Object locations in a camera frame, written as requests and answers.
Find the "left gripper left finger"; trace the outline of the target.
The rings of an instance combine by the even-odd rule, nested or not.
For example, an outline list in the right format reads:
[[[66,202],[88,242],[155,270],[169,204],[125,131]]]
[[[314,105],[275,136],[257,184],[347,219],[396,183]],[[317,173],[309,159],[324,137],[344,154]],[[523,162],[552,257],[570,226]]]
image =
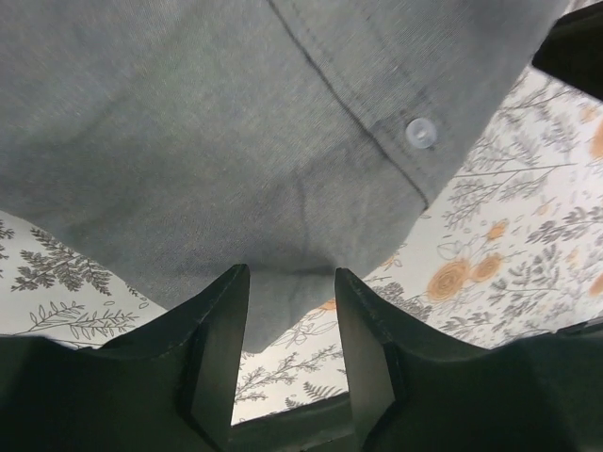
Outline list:
[[[223,451],[230,436],[250,271],[99,348],[1,341],[5,451]]]

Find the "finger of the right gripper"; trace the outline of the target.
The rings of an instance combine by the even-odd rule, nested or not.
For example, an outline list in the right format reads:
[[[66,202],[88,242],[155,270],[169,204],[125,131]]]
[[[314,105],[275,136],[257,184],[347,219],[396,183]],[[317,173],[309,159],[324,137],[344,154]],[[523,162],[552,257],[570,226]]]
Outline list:
[[[596,2],[562,16],[531,65],[601,101],[602,44],[602,2]]]

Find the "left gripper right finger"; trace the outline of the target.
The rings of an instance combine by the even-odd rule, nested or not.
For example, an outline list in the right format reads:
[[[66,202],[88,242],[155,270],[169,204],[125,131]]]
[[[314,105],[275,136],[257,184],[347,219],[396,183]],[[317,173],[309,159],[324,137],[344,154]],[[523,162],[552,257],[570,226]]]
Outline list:
[[[336,312],[363,451],[598,451],[602,324],[492,349],[449,336],[335,273]]]

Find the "grey long sleeve shirt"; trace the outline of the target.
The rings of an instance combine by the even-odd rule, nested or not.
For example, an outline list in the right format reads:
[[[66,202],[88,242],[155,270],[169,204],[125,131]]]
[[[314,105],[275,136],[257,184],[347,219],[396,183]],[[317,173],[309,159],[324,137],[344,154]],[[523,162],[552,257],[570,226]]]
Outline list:
[[[563,1],[5,1],[1,208],[259,352],[390,258]]]

